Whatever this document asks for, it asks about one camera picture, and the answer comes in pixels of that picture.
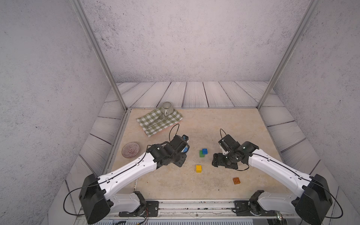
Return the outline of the orange lego brick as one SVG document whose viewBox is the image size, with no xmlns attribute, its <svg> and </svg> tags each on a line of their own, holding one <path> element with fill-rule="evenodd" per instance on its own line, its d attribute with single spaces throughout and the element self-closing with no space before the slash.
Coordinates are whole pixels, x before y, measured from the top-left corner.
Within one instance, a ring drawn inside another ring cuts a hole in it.
<svg viewBox="0 0 360 225">
<path fill-rule="evenodd" d="M 232 180 L 233 180 L 234 185 L 237 185 L 237 184 L 240 184 L 240 183 L 241 183 L 239 177 L 235 177 L 235 178 L 233 178 Z"/>
</svg>

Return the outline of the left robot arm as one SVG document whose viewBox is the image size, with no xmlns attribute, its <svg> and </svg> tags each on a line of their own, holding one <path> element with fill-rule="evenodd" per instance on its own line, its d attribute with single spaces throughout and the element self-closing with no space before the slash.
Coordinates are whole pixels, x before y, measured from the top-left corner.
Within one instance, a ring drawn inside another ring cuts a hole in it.
<svg viewBox="0 0 360 225">
<path fill-rule="evenodd" d="M 182 167 L 190 149 L 188 140 L 189 137 L 186 135 L 175 135 L 170 142 L 149 146 L 139 158 L 113 172 L 99 177 L 94 174 L 87 176 L 79 194 L 87 223 L 95 224 L 114 212 L 142 214 L 146 201 L 140 192 L 121 195 L 118 192 L 141 176 L 162 166 L 174 164 Z"/>
</svg>

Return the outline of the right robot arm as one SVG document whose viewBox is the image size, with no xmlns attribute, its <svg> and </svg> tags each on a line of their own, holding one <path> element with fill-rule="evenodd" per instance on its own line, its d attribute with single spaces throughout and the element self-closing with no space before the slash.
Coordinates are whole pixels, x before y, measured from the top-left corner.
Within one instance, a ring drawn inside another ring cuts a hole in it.
<svg viewBox="0 0 360 225">
<path fill-rule="evenodd" d="M 258 190 L 249 199 L 244 212 L 254 216 L 270 211 L 286 212 L 298 215 L 308 224 L 322 224 L 332 206 L 332 195 L 324 177 L 297 171 L 271 157 L 257 145 L 251 142 L 239 144 L 230 135 L 218 143 L 222 152 L 213 155 L 214 167 L 238 170 L 238 163 L 241 162 L 263 171 L 291 191 L 291 194 L 276 194 Z"/>
</svg>

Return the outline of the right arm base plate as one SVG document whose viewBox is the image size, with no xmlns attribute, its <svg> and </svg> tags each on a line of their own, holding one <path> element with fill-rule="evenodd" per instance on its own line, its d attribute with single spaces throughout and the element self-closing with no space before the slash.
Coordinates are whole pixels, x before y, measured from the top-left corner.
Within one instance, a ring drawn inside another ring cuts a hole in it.
<svg viewBox="0 0 360 225">
<path fill-rule="evenodd" d="M 236 216 L 272 217 L 277 215 L 275 211 L 265 211 L 259 204 L 250 201 L 234 201 L 232 212 Z"/>
</svg>

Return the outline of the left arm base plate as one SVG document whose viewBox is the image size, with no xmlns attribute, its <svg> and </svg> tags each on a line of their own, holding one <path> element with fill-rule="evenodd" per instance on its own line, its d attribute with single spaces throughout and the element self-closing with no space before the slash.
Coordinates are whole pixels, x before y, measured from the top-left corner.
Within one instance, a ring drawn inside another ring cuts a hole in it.
<svg viewBox="0 0 360 225">
<path fill-rule="evenodd" d="M 140 204 L 134 212 L 120 212 L 119 217 L 150 217 L 158 216 L 159 201 L 147 201 L 146 204 Z"/>
</svg>

